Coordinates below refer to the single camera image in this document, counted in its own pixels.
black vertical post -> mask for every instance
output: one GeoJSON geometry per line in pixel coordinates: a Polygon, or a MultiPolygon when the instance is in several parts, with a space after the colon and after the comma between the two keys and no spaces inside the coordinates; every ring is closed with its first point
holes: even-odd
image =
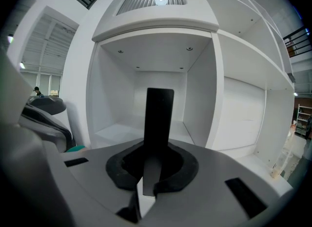
{"type": "Polygon", "coordinates": [[[175,92],[148,88],[145,111],[143,195],[154,196],[159,182],[164,152],[168,146],[175,92]]]}

white panel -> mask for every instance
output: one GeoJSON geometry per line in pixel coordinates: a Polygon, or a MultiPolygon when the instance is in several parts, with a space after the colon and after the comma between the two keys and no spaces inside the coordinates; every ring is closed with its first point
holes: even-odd
{"type": "Polygon", "coordinates": [[[241,38],[254,45],[267,55],[281,70],[284,70],[277,42],[272,31],[263,19],[258,20],[241,38]]]}
{"type": "Polygon", "coordinates": [[[119,35],[100,44],[138,71],[187,72],[210,40],[208,32],[157,28],[119,35]]]}
{"type": "Polygon", "coordinates": [[[286,73],[250,43],[232,34],[218,31],[224,76],[253,84],[262,89],[293,90],[286,73]]]}
{"type": "Polygon", "coordinates": [[[259,19],[260,15],[239,0],[207,0],[211,6],[219,28],[234,34],[243,35],[259,19]]]}
{"type": "Polygon", "coordinates": [[[213,149],[228,150],[255,144],[264,106],[263,89],[225,78],[220,124],[213,149]]]}
{"type": "Polygon", "coordinates": [[[133,69],[101,47],[97,48],[89,86],[93,132],[115,124],[132,113],[134,81],[133,69]]]}
{"type": "Polygon", "coordinates": [[[50,80],[50,75],[41,74],[39,89],[40,89],[40,92],[45,96],[49,95],[49,80],[50,80]]]}
{"type": "Polygon", "coordinates": [[[281,152],[293,117],[293,91],[267,91],[266,109],[255,155],[273,167],[281,152]]]}
{"type": "Polygon", "coordinates": [[[51,90],[59,90],[60,76],[52,75],[51,90]]]}
{"type": "Polygon", "coordinates": [[[186,73],[173,72],[136,72],[134,113],[145,116],[147,88],[166,88],[175,91],[172,119],[183,119],[186,73]]]}
{"type": "Polygon", "coordinates": [[[217,73],[213,42],[188,72],[183,122],[195,145],[205,147],[215,112],[217,73]]]}
{"type": "MultiPolygon", "coordinates": [[[[144,137],[145,117],[129,116],[96,133],[96,147],[121,144],[144,137]]],[[[171,120],[169,139],[194,144],[182,121],[171,120]]]]}

white booth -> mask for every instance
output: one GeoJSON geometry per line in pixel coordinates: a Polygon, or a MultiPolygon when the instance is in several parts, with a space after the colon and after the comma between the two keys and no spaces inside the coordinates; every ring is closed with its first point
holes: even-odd
{"type": "Polygon", "coordinates": [[[92,40],[92,148],[142,138],[147,88],[169,88],[170,139],[236,159],[253,154],[273,167],[291,125],[294,86],[281,35],[254,0],[112,0],[92,40]]]}

person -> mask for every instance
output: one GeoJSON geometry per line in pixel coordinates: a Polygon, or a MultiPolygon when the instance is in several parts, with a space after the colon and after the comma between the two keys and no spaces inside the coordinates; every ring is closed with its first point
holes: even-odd
{"type": "Polygon", "coordinates": [[[37,86],[34,88],[34,92],[37,93],[37,96],[40,96],[40,95],[41,95],[41,93],[40,93],[40,91],[39,91],[39,87],[37,87],[37,86]]]}

teal object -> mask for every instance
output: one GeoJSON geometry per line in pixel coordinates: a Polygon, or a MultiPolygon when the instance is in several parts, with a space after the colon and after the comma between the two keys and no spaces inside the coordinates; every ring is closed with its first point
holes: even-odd
{"type": "Polygon", "coordinates": [[[67,152],[80,151],[81,149],[84,149],[84,148],[85,148],[84,145],[77,145],[67,150],[67,152]]]}

